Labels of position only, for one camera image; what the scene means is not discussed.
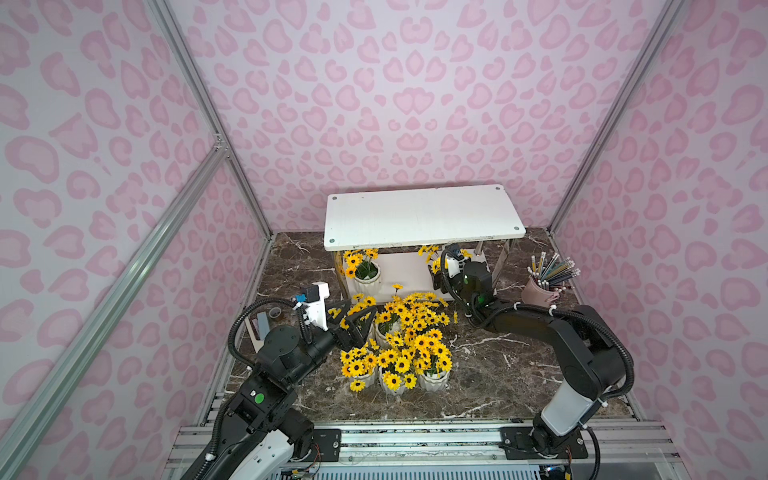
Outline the sunflower pot bottom second-left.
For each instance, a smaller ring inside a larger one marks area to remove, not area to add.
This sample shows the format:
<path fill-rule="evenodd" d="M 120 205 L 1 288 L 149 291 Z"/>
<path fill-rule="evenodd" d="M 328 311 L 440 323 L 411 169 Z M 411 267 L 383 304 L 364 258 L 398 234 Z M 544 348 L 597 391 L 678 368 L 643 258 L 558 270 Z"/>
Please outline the sunflower pot bottom second-left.
<path fill-rule="evenodd" d="M 448 277 L 444 265 L 446 253 L 449 251 L 458 252 L 459 250 L 461 250 L 464 255 L 470 256 L 471 259 L 473 258 L 473 254 L 469 250 L 461 248 L 458 244 L 448 244 L 444 246 L 425 245 L 420 248 L 419 255 L 425 258 L 425 263 L 430 272 L 434 290 L 442 293 L 448 292 L 445 276 L 447 276 L 448 279 L 451 278 Z"/>

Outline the sunflower pot second-left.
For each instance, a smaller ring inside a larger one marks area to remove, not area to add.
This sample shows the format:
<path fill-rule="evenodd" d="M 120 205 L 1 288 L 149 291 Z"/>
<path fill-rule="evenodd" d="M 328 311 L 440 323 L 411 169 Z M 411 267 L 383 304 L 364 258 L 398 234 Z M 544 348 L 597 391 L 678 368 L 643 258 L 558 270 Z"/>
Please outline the sunflower pot second-left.
<path fill-rule="evenodd" d="M 438 327 L 458 322 L 458 314 L 449 312 L 449 304 L 435 293 L 413 293 L 407 296 L 399 314 L 402 329 L 409 334 L 427 333 Z"/>
<path fill-rule="evenodd" d="M 451 278 L 448 277 L 444 265 L 446 253 L 449 251 L 458 252 L 459 250 L 461 250 L 464 255 L 470 256 L 471 259 L 473 258 L 473 254 L 469 250 L 461 248 L 458 244 L 448 244 L 444 246 L 425 245 L 420 248 L 419 255 L 425 258 L 425 263 L 430 272 L 434 290 L 442 293 L 448 292 L 445 276 L 447 276 L 448 279 Z"/>

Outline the sunflower pot top second-left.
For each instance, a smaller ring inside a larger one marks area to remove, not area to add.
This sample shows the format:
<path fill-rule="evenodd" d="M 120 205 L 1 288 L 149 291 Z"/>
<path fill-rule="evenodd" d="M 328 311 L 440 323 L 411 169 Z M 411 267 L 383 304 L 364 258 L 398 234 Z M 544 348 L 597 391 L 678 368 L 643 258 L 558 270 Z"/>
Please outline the sunflower pot top second-left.
<path fill-rule="evenodd" d="M 413 293 L 407 296 L 399 314 L 402 329 L 409 334 L 427 333 L 438 327 L 458 322 L 458 314 L 449 312 L 449 304 L 435 293 Z"/>

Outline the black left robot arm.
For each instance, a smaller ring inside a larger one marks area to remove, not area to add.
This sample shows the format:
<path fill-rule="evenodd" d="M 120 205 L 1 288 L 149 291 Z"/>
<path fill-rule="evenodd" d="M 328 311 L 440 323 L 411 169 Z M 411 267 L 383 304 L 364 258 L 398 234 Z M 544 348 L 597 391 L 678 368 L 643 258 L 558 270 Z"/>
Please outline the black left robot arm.
<path fill-rule="evenodd" d="M 327 329 L 306 324 L 272 329 L 253 360 L 227 341 L 230 355 L 251 372 L 220 407 L 210 440 L 184 478 L 270 479 L 290 461 L 309 462 L 302 475 L 310 478 L 322 463 L 337 460 L 339 435 L 316 434 L 314 423 L 294 407 L 298 386 L 334 349 L 349 352 L 368 339 L 375 307 L 353 312 L 349 301 L 335 306 L 340 312 Z"/>

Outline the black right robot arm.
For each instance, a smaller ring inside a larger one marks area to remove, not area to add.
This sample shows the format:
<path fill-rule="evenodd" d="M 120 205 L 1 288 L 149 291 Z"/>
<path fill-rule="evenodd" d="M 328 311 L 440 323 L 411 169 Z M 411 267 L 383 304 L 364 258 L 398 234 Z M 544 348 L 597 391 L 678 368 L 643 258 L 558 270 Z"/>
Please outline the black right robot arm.
<path fill-rule="evenodd" d="M 588 422 L 602 406 L 631 391 L 631 353 L 593 308 L 560 310 L 502 300 L 494 293 L 487 264 L 469 259 L 456 244 L 443 249 L 438 266 L 435 286 L 460 305 L 472 327 L 547 344 L 562 374 L 562 383 L 534 416 L 531 429 L 504 438 L 502 449 L 556 458 L 571 450 L 583 430 L 590 430 Z"/>

